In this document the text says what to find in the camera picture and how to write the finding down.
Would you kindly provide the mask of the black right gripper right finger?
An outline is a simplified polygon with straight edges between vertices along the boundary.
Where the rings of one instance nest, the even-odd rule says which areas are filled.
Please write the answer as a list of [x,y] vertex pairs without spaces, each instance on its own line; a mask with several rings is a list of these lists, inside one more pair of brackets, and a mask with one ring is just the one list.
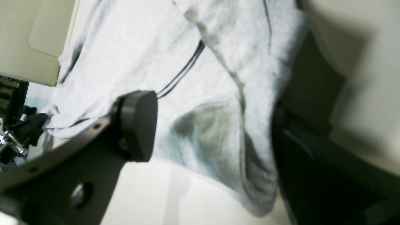
[[293,225],[398,225],[399,176],[328,137],[328,117],[344,81],[308,32],[272,124],[287,213]]

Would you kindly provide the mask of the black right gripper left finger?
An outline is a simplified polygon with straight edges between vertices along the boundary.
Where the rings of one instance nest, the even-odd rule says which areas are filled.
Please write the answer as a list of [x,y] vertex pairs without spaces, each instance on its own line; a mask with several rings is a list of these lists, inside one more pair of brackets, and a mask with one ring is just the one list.
[[1,224],[101,224],[124,165],[150,161],[157,113],[154,91],[126,94],[55,150],[2,172]]

